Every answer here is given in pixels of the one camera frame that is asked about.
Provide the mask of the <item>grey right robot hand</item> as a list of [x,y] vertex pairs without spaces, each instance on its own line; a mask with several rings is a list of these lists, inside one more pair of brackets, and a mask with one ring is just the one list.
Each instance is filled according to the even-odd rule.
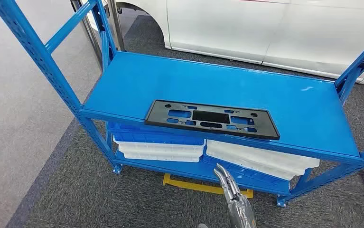
[[231,228],[256,228],[254,212],[247,197],[243,195],[233,176],[219,163],[214,168],[227,202]]

